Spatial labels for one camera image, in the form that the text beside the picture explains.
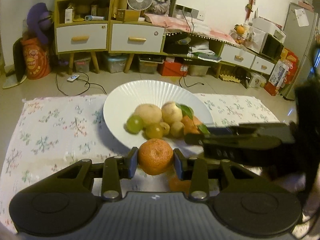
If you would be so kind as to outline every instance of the red hanging decoration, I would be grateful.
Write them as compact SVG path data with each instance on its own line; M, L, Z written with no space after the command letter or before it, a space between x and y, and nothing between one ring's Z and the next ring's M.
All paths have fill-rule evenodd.
M249 3L246 6L247 15L245 17L245 21L249 20L249 18L250 18L250 14L252 12L252 6L253 6L253 0L249 0Z

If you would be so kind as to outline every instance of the floor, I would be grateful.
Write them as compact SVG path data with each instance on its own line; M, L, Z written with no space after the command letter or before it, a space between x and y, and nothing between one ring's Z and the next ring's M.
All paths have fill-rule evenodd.
M91 83L102 85L107 93L110 93L114 88L123 83L141 79L161 80L179 85L179 78L162 77L158 73L143 74L139 73L137 70L130 70L128 74L123 72L110 74L105 70L101 70L100 74L90 72L88 75ZM59 88L63 92L69 96L74 96L85 90L85 83L83 81L74 81L73 83L69 83L67 82L68 77L69 76L66 74L64 74L64 76L61 74L57 76ZM84 74L81 74L80 78L86 80L86 76ZM5 76L0 76L0 87L2 87L4 81ZM286 101L281 96L273 97L264 89L245 89L241 84L216 79L210 72L205 77L187 76L185 81L187 85L192 85L197 82L204 84L198 84L190 88L186 88L182 80L181 84L183 84L183 87L192 93L253 96L260 99L262 103L273 112L279 121L289 122L291 120L296 120L294 102ZM103 93L103 90L99 86L92 85L84 94L91 95L100 93ZM63 94L57 89L56 73L50 73L48 76L39 80L27 79L23 84L7 90L0 88L0 118L2 124L2 133L0 137L0 172L11 135L22 111L24 104L23 100L32 100L39 97L63 97Z

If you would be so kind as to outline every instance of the wall decoration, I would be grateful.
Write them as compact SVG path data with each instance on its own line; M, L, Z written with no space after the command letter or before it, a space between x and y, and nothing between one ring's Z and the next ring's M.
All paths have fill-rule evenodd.
M168 15L172 17L176 0L152 0L151 6L145 13Z

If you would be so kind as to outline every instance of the white plate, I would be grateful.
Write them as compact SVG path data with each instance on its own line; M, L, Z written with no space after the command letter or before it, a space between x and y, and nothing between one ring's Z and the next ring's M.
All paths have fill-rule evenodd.
M142 132L137 135L125 131L124 124L136 107L140 104L154 104L160 108L169 101L190 106L195 116L203 123L213 123L209 109L203 102L189 91L176 85L155 81L139 80L123 84L114 89L103 106L104 120L110 132L129 149L140 147L147 140ZM183 140L165 138L172 149L179 148L186 156L199 154L200 146L189 146Z

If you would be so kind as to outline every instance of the white drawer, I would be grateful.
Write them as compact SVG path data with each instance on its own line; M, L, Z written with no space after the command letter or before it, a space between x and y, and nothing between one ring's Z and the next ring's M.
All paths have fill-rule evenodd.
M57 28L57 51L107 48L108 24L81 24Z
M113 24L111 51L160 52L164 28Z
M273 64L272 62L269 62L263 58L256 56L256 58L253 61L251 69L270 75L274 66L275 64Z
M221 58L223 61L246 68L251 67L254 57L255 56L253 54L247 51L227 44L224 44L223 51L221 53Z

